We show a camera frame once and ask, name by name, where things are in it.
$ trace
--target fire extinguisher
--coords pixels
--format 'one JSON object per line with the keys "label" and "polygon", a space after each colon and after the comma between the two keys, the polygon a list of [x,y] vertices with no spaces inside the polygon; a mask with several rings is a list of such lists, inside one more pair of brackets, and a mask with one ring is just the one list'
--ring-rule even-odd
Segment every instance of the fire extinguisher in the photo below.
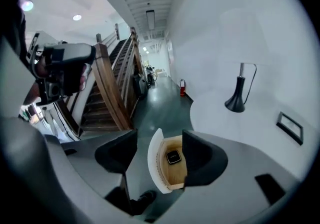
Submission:
{"label": "fire extinguisher", "polygon": [[180,80],[180,96],[184,97],[186,94],[186,82],[185,80],[181,79]]}

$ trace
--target black cable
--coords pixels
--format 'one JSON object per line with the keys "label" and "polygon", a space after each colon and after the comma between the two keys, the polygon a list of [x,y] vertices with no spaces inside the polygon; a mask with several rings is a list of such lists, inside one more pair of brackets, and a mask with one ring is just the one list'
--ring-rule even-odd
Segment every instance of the black cable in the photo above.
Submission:
{"label": "black cable", "polygon": [[155,79],[153,79],[154,81],[157,81],[157,76],[155,73],[151,73],[151,75],[153,75],[155,77]]}
{"label": "black cable", "polygon": [[251,81],[251,84],[250,84],[250,88],[249,88],[249,91],[248,91],[248,95],[246,96],[243,105],[246,104],[246,102],[247,102],[247,99],[248,99],[248,97],[249,97],[249,93],[250,93],[250,90],[251,90],[252,83],[254,82],[254,79],[255,79],[255,76],[256,76],[256,73],[257,73],[257,65],[256,65],[256,64],[253,64],[253,65],[255,66],[255,71],[254,71],[254,74],[253,74],[253,77],[252,77],[252,81]]}

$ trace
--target watch face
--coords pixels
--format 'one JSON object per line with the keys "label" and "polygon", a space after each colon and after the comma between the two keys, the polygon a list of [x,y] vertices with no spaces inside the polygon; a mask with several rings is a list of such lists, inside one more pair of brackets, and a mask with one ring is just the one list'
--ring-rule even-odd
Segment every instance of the watch face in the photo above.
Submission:
{"label": "watch face", "polygon": [[177,150],[166,153],[166,158],[168,159],[170,165],[181,161],[180,154]]}

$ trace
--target desk lamp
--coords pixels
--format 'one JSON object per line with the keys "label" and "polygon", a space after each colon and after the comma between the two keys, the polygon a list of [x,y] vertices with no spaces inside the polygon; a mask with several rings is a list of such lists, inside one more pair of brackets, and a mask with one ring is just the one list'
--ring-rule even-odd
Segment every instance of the desk lamp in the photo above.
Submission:
{"label": "desk lamp", "polygon": [[245,64],[255,65],[255,71],[257,71],[257,64],[265,65],[268,46],[256,15],[247,9],[235,8],[224,12],[219,17],[218,27],[220,57],[225,62],[240,63],[234,93],[224,105],[232,112],[241,113],[245,111],[242,99]]}

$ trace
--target stair railing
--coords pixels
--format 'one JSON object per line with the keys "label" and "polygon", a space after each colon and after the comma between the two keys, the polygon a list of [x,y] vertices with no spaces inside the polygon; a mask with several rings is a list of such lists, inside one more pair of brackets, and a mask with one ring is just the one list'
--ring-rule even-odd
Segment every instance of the stair railing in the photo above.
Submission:
{"label": "stair railing", "polygon": [[125,48],[125,45],[127,44],[128,40],[131,38],[131,35],[125,40],[124,44],[122,45],[118,55],[116,56],[113,64],[112,64],[112,70],[115,70],[118,62],[119,62],[119,59],[120,59],[120,56],[122,55],[122,52],[124,51],[124,48]]}
{"label": "stair railing", "polygon": [[[112,65],[109,59],[108,45],[112,44],[114,40],[119,39],[119,31],[116,30],[116,33],[112,33],[104,40],[101,40],[101,36],[97,35],[98,43],[94,46],[96,56],[92,64],[92,71],[103,101],[121,131],[133,128],[130,118],[138,102],[138,100],[134,102],[133,99],[135,98],[131,98],[134,95],[132,75],[135,70],[135,64],[139,73],[143,73],[137,41],[138,37],[134,28],[131,28],[130,31],[130,36],[122,45]],[[124,52],[128,40],[130,40],[130,44],[126,52]],[[114,71],[119,64],[121,56],[124,56],[124,59],[116,79]]]}
{"label": "stair railing", "polygon": [[131,42],[130,42],[130,44],[129,44],[128,49],[127,49],[126,52],[125,52],[123,62],[122,62],[122,64],[121,64],[121,66],[120,66],[120,71],[119,71],[118,77],[116,78],[116,84],[117,84],[118,86],[120,85],[120,82],[121,82],[122,77],[123,77],[124,72],[125,72],[125,67],[126,67],[126,65],[127,65],[127,60],[128,60],[128,58],[129,58],[129,53],[130,53],[130,51],[131,51],[131,46],[132,46],[132,40],[131,40]]}
{"label": "stair railing", "polygon": [[133,125],[121,98],[107,46],[97,43],[94,47],[96,54],[92,64],[92,71],[103,101],[119,130],[131,130]]}

